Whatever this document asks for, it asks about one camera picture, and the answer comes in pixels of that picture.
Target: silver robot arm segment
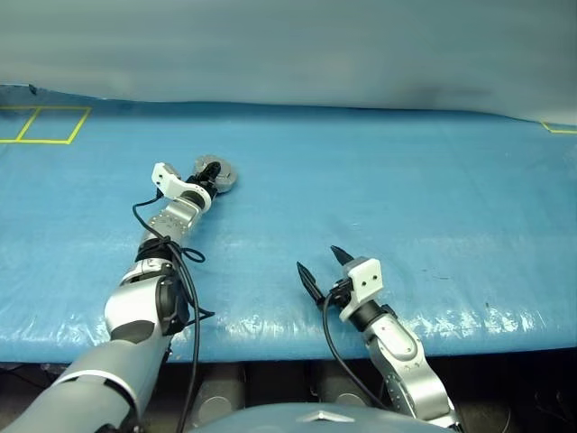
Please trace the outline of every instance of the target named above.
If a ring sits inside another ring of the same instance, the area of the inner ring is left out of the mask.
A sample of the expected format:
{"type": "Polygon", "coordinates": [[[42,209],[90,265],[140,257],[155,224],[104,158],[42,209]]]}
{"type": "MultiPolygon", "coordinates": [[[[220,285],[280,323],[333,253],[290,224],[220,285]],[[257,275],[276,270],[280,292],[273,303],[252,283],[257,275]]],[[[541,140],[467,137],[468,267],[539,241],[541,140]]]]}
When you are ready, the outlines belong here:
{"type": "MultiPolygon", "coordinates": [[[[331,289],[330,300],[341,309],[339,318],[350,320],[362,332],[371,360],[383,376],[391,409],[460,431],[453,403],[427,363],[421,340],[398,321],[391,307],[375,301],[383,288],[380,262],[353,258],[336,246],[331,249],[343,266],[343,277],[331,289]]],[[[298,263],[298,273],[317,306],[322,305],[325,296],[310,271],[298,263]]]]}
{"type": "MultiPolygon", "coordinates": [[[[149,225],[177,244],[216,193],[236,180],[230,165],[213,156],[199,159],[197,171],[187,182],[168,164],[157,164],[152,173],[159,191],[172,201],[149,225]],[[197,181],[205,171],[212,171],[208,181],[197,181]]],[[[137,431],[133,428],[149,403],[170,341],[189,319],[177,266],[166,245],[147,231],[136,262],[106,303],[110,341],[80,356],[4,432],[137,431]]]]}

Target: yellow square marking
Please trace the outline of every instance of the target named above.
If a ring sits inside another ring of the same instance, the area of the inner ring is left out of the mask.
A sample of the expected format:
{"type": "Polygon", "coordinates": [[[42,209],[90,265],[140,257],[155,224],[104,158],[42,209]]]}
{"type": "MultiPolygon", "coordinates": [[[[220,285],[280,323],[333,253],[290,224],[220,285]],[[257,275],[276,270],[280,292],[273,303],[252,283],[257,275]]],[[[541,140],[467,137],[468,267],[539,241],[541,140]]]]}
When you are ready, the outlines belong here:
{"type": "Polygon", "coordinates": [[[547,122],[541,122],[541,125],[551,134],[577,134],[577,129],[555,129],[549,126],[547,122]]]}
{"type": "Polygon", "coordinates": [[[35,144],[71,144],[82,125],[88,119],[88,115],[92,111],[91,106],[0,106],[0,110],[33,110],[31,116],[28,118],[18,135],[14,138],[2,138],[0,143],[35,143],[35,144]],[[40,114],[42,110],[76,110],[83,111],[84,114],[80,117],[80,120],[74,126],[74,129],[65,140],[52,140],[52,139],[42,139],[42,138],[24,138],[26,132],[30,129],[36,117],[40,114]]]}

